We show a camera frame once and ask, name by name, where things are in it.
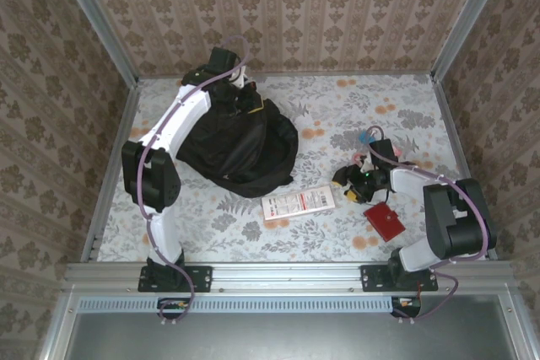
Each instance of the black bag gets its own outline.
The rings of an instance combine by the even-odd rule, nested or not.
[[[298,132],[255,83],[233,99],[211,93],[210,110],[193,127],[176,158],[227,190],[264,196],[293,181]]]

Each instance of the ventilation grille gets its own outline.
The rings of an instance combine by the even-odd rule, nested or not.
[[[158,297],[81,298],[80,314],[88,313],[155,313]],[[198,297],[191,312],[199,314],[230,313],[360,313],[391,312],[390,297]],[[166,313],[182,309],[165,309]]]

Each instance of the red object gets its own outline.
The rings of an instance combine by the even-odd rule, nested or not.
[[[369,210],[365,210],[364,215],[385,242],[397,237],[405,230],[396,212],[392,211],[385,202],[380,202]]]

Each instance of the wall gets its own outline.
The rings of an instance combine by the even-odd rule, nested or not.
[[[0,0],[0,358],[46,333],[126,97],[75,0]]]
[[[472,175],[540,326],[540,0],[488,0],[444,78]]]
[[[99,0],[141,76],[179,75],[229,35],[251,68],[429,70],[465,0]]]

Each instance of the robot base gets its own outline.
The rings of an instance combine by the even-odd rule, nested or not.
[[[138,279],[140,293],[189,293],[189,284],[184,277],[170,266],[163,266],[148,258]],[[176,265],[186,271],[193,280],[195,293],[209,293],[212,287],[211,266],[185,266],[184,254]]]
[[[437,291],[439,286],[435,274],[429,270],[405,271],[399,259],[399,250],[394,250],[386,265],[364,265],[360,267],[362,289],[367,293]]]

